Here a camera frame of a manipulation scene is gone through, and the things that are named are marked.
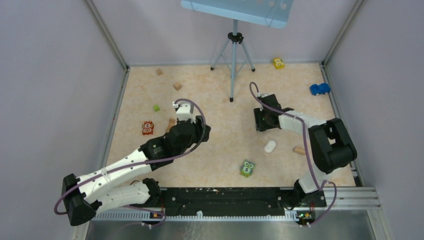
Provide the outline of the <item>white earbud charging case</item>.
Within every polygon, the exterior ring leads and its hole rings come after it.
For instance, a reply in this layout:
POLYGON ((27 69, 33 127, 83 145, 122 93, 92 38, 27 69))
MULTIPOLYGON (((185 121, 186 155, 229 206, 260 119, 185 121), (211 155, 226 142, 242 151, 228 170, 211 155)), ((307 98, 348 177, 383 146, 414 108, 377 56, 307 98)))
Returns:
POLYGON ((267 154, 270 154, 275 150, 276 146, 277 143, 274 140, 270 140, 265 144, 263 149, 267 154))

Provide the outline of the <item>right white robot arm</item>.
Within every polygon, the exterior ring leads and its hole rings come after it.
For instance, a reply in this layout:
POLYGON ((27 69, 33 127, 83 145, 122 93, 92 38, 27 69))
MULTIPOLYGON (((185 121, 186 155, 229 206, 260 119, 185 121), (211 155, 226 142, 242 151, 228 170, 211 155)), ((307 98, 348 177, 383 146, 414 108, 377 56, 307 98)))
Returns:
POLYGON ((282 108, 274 94, 255 95, 260 107, 253 110, 259 132, 280 129, 302 135, 308 172, 298 179, 293 200, 307 206, 313 192, 323 188, 331 174, 357 159, 356 147, 339 118, 318 119, 293 108, 282 108))

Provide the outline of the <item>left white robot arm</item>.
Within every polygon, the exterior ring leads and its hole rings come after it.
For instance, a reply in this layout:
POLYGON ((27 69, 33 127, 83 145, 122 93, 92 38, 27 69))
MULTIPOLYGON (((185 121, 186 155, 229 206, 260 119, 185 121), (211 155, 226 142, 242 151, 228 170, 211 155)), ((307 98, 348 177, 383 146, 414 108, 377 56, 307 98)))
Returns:
POLYGON ((89 222, 97 214, 131 204, 154 207, 160 202, 159 183, 146 178, 133 187, 120 184, 173 163, 209 140, 211 127, 200 115, 179 120, 169 132, 149 139, 121 160, 92 173, 73 173, 62 180, 61 197, 69 224, 89 222))

